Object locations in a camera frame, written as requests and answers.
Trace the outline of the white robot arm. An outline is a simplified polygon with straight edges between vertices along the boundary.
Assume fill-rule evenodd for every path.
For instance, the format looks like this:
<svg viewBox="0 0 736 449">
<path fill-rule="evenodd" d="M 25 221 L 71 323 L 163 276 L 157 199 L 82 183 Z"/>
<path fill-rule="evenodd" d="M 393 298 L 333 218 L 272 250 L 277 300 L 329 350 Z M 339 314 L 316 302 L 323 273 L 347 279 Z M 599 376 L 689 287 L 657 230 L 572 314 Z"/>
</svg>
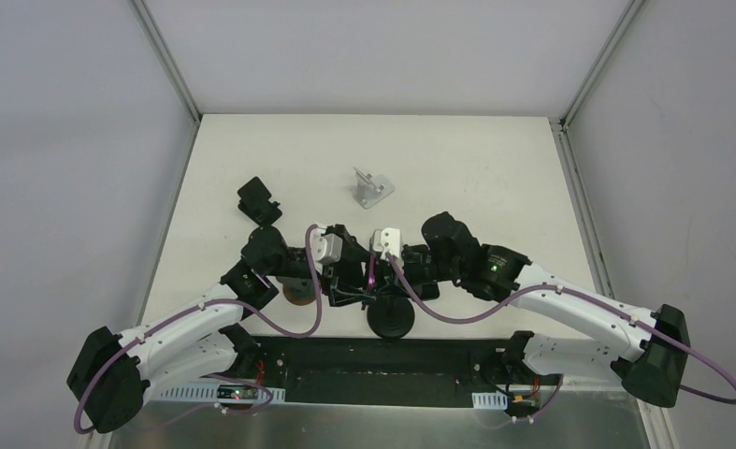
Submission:
<svg viewBox="0 0 736 449">
<path fill-rule="evenodd" d="M 256 317 L 284 337 L 311 337 L 323 320 L 322 289 L 308 244 L 314 225 L 305 232 L 302 257 L 302 272 L 315 293 L 309 329 L 288 330 L 262 311 L 279 293 L 268 281 L 278 268 L 268 252 L 260 250 L 255 262 L 241 258 L 208 291 L 164 317 L 119 333 L 102 326 L 87 336 L 66 380 L 78 402 L 75 432 L 114 431 L 157 394 L 230 369 L 240 351 L 226 331 L 246 318 Z"/>
</svg>

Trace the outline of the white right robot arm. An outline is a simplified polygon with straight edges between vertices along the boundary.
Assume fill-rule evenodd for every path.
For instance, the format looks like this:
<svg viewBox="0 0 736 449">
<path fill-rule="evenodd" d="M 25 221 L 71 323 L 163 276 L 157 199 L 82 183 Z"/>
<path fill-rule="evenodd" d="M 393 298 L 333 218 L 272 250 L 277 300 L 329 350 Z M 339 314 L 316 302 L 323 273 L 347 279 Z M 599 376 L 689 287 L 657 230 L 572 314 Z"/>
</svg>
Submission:
<svg viewBox="0 0 736 449">
<path fill-rule="evenodd" d="M 502 357 L 503 374 L 522 384 L 536 374 L 616 379 L 633 397 L 675 406 L 685 373 L 689 334 L 685 314 L 664 304 L 652 311 L 584 290 L 529 257 L 481 244 L 450 213 L 427 219 L 424 244 L 405 245 L 399 230 L 375 232 L 375 249 L 411 298 L 415 286 L 452 282 L 484 301 L 532 311 L 580 333 L 556 339 L 514 333 Z"/>
</svg>

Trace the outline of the black round disc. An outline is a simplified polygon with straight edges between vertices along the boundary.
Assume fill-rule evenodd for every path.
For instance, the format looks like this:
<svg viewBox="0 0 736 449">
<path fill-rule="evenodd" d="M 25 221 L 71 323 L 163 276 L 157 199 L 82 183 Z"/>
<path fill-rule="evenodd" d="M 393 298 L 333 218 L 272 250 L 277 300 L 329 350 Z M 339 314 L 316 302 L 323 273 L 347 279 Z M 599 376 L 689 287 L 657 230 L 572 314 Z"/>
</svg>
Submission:
<svg viewBox="0 0 736 449">
<path fill-rule="evenodd" d="M 367 321 L 381 339 L 399 340 L 414 326 L 414 308 L 405 297 L 378 297 L 367 307 Z"/>
</svg>

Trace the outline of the black phone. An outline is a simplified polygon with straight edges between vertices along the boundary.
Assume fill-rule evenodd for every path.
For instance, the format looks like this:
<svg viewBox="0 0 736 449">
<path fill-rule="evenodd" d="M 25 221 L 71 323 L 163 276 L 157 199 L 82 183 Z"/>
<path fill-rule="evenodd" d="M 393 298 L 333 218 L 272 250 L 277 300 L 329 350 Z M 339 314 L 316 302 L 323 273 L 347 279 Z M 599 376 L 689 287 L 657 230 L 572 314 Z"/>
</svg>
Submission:
<svg viewBox="0 0 736 449">
<path fill-rule="evenodd" d="M 440 288 L 435 282 L 414 285 L 412 289 L 422 301 L 435 300 L 440 297 Z"/>
</svg>

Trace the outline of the purple phone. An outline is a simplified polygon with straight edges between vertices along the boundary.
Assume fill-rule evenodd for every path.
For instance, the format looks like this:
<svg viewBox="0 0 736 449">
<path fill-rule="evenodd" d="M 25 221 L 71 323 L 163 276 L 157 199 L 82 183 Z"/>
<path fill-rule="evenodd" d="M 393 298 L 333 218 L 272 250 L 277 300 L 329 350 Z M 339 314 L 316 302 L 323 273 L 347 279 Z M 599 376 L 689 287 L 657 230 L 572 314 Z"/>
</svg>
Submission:
<svg viewBox="0 0 736 449">
<path fill-rule="evenodd" d="M 380 257 L 377 253 L 371 253 L 370 257 L 368 258 L 369 266 L 367 271 L 367 291 L 369 293 L 374 293 L 379 284 L 379 262 Z"/>
</svg>

